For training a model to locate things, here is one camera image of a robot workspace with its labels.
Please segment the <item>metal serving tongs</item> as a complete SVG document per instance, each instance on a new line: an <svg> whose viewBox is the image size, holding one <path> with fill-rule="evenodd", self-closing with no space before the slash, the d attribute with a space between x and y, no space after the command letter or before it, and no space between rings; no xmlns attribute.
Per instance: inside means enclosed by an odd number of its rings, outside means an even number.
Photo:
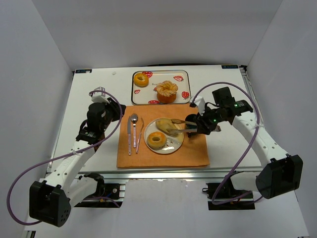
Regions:
<svg viewBox="0 0 317 238"><path fill-rule="evenodd" d="M209 135L211 132L221 132L220 126L218 126L216 123L212 123L210 121L207 121L207 122L198 121L198 124L196 124L195 122L184 121L184 120L180 120L180 119L171 119L171 122L173 124L187 124L187 125L196 126L196 128L174 130L177 133L187 132L187 133L197 133L197 134Z"/></svg>

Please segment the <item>pale glazed ring donut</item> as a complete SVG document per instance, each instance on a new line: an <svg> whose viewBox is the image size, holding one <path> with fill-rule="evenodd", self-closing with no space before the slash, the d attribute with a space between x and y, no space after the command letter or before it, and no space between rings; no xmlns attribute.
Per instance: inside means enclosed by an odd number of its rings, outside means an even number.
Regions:
<svg viewBox="0 0 317 238"><path fill-rule="evenodd" d="M159 149L163 147L166 142L167 138L165 134L160 131L152 132L147 137L147 143L153 149Z"/></svg>

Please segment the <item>oval beige bread roll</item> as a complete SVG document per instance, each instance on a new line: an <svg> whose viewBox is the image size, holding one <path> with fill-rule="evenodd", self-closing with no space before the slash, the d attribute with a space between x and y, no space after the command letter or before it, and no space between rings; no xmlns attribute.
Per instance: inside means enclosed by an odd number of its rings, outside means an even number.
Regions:
<svg viewBox="0 0 317 238"><path fill-rule="evenodd" d="M177 130L178 128L171 122L170 119L158 119L156 120L156 127L160 131L164 132L165 134L169 136L177 136L178 133L174 130Z"/></svg>

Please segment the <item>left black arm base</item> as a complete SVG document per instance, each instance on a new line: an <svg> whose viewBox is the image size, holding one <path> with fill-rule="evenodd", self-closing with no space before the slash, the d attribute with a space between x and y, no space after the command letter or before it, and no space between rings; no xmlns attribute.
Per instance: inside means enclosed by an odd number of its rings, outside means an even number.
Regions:
<svg viewBox="0 0 317 238"><path fill-rule="evenodd" d="M120 208L123 203L125 185L118 182L98 182L97 191L86 197L75 207L81 208Z"/></svg>

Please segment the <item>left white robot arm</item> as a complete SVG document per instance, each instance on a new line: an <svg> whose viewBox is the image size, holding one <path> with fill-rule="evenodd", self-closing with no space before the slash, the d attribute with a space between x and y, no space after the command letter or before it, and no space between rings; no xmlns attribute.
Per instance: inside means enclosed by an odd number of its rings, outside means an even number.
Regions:
<svg viewBox="0 0 317 238"><path fill-rule="evenodd" d="M33 219L61 227L71 209L86 198L101 197L105 192L103 176L88 173L74 182L85 163L96 153L110 123L120 120L126 106L112 98L90 104L82 122L71 155L42 182L35 181L29 189L29 215Z"/></svg>

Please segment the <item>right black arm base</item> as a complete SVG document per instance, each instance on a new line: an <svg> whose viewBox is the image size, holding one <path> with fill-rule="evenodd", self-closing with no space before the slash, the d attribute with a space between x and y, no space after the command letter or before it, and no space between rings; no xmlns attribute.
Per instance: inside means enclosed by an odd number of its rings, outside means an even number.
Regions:
<svg viewBox="0 0 317 238"><path fill-rule="evenodd" d="M209 211L230 211L230 210L255 210L254 196L252 193L246 195L243 198L235 199L229 203L214 205L211 202L212 196L216 191L220 183L207 183L204 188L202 188L202 193L207 196L208 210ZM245 190L235 190L232 185L225 185L218 192L215 202L221 202L230 198L240 196L247 191Z"/></svg>

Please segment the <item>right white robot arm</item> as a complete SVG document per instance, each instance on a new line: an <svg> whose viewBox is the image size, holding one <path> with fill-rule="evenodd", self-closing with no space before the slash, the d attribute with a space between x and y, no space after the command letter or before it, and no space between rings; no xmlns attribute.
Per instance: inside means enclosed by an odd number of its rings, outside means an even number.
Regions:
<svg viewBox="0 0 317 238"><path fill-rule="evenodd" d="M197 133L209 135L218 124L229 122L248 142L248 147L230 172L215 190L211 200L214 205L220 189L230 185L235 190L243 190L238 198L259 192L265 199L297 190L300 186L303 160L299 155L290 155L280 147L266 129L260 124L260 112L252 99L237 101L228 87L213 91L214 108L208 107L203 97L196 94L190 104L199 112L194 117ZM262 170L256 172L238 172L236 169L253 150L260 161Z"/></svg>

